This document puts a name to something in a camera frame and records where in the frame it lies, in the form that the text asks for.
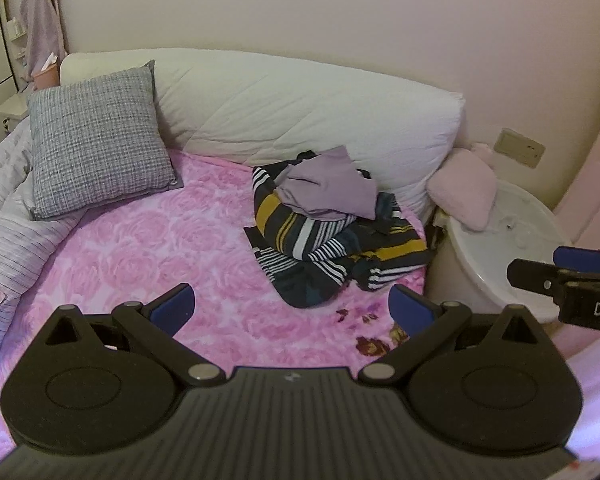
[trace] comforter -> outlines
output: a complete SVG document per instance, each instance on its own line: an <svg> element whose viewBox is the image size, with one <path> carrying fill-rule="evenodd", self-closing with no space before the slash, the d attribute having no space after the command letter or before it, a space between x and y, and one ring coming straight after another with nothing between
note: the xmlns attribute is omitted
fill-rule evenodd
<svg viewBox="0 0 600 480"><path fill-rule="evenodd" d="M31 173L29 119L0 143L0 344L20 297L38 279L42 267L83 212L50 222L36 222Z"/></svg>

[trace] beige wall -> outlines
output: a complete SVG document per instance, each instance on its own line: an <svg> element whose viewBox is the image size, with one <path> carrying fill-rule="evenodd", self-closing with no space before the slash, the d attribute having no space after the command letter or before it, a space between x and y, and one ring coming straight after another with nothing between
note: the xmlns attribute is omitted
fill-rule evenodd
<svg viewBox="0 0 600 480"><path fill-rule="evenodd" d="M13 12L19 0L9 0ZM600 0L61 0L71 51L236 48L464 92L466 134L546 145L500 176L554 205L600 128Z"/></svg>

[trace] white laundry basket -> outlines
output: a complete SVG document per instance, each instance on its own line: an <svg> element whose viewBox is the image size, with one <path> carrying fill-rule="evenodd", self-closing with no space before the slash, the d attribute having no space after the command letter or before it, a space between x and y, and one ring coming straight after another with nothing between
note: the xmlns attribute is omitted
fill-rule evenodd
<svg viewBox="0 0 600 480"><path fill-rule="evenodd" d="M571 245L555 217L530 193L498 181L496 202L487 228L473 232L449 218L446 237L427 273L425 296L435 303L461 301L474 312L499 313L521 303L540 323L554 321L558 307L551 298L519 290L507 281L515 258L552 263L554 249Z"/></svg>

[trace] mattress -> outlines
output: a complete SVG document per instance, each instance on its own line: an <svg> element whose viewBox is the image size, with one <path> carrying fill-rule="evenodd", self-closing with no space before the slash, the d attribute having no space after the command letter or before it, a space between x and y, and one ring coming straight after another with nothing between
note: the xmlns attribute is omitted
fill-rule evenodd
<svg viewBox="0 0 600 480"><path fill-rule="evenodd" d="M0 389L53 310L86 314L148 302L180 282L196 311L176 339L230 374L238 365L347 366L352 374L406 336L388 313L388 288L350 284L317 308L284 303L258 266L242 228L253 225L251 170L171 152L184 187L89 211L20 300L0 349ZM403 210L422 236L417 217ZM424 269L399 280L417 292ZM13 448L0 416L0 458Z"/></svg>

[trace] yellow stripe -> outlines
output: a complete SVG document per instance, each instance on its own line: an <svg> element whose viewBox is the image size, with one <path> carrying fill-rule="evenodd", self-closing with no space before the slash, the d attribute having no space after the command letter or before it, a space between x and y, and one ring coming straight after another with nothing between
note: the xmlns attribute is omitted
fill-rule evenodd
<svg viewBox="0 0 600 480"><path fill-rule="evenodd" d="M294 220L296 219L296 213L291 213L289 215L289 218L287 218L285 220L285 223L282 224L282 227L280 229L280 231L278 232L278 236L276 237L276 244L278 245L278 250L280 252L282 251L282 244L285 241L285 237L289 232L289 229L291 229L291 226L294 223Z"/></svg>
<svg viewBox="0 0 600 480"><path fill-rule="evenodd" d="M381 247L375 251L365 251L362 253L362 256L376 256L382 262L385 262L387 260L393 260L394 258L404 256L405 254L419 253L420 251L425 251L426 249L426 243L418 238L417 240L409 240L408 242L405 242L401 245L396 245L395 247Z"/></svg>
<svg viewBox="0 0 600 480"><path fill-rule="evenodd" d="M413 229L410 225L403 225L400 227L392 227L389 229L389 234L398 234L398 233L406 233L407 231L411 231Z"/></svg>
<svg viewBox="0 0 600 480"><path fill-rule="evenodd" d="M260 207L256 212L256 225L262 236L264 236L264 227L267 220L279 205L280 199L275 193L271 193L260 203Z"/></svg>

